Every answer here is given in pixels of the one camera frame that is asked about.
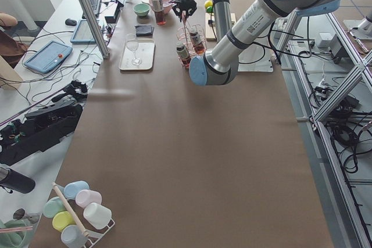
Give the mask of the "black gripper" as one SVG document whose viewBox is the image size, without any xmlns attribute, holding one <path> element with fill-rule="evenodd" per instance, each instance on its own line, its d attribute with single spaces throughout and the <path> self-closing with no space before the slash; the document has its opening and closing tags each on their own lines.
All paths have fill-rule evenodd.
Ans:
<svg viewBox="0 0 372 248">
<path fill-rule="evenodd" d="M 197 10 L 195 0 L 172 0 L 172 10 L 180 19 L 180 22 L 186 21 Z"/>
</svg>

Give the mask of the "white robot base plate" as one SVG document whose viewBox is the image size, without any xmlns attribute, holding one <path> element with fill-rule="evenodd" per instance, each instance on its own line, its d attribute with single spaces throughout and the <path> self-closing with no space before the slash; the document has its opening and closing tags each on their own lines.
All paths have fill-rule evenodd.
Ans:
<svg viewBox="0 0 372 248">
<path fill-rule="evenodd" d="M 239 54 L 239 72 L 272 73 L 272 51 L 268 43 L 258 40 Z"/>
</svg>

